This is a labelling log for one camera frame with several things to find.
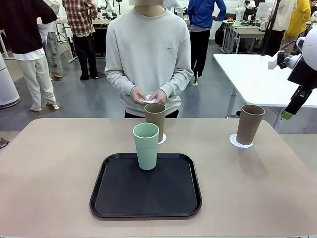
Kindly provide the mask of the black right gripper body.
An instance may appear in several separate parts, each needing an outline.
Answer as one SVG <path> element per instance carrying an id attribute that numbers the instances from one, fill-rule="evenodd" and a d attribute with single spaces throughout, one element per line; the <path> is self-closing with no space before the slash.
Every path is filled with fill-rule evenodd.
<path id="1" fill-rule="evenodd" d="M 300 59 L 292 69 L 288 81 L 303 86 L 306 89 L 316 89 L 317 71 L 308 66 L 303 59 Z"/>

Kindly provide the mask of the person's left hand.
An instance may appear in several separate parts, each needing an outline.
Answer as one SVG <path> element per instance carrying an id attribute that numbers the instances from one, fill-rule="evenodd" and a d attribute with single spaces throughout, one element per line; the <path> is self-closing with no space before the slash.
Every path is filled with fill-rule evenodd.
<path id="1" fill-rule="evenodd" d="M 167 96 L 163 90 L 158 89 L 150 98 L 149 101 L 155 100 L 155 103 L 165 104 L 167 101 Z"/>

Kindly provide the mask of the person's right hand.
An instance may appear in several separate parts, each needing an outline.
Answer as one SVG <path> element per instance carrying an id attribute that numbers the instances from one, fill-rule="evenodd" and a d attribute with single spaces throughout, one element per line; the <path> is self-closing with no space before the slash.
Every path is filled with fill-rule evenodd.
<path id="1" fill-rule="evenodd" d="M 146 96 L 141 92 L 138 87 L 133 87 L 130 91 L 130 96 L 135 104 L 145 104 Z"/>

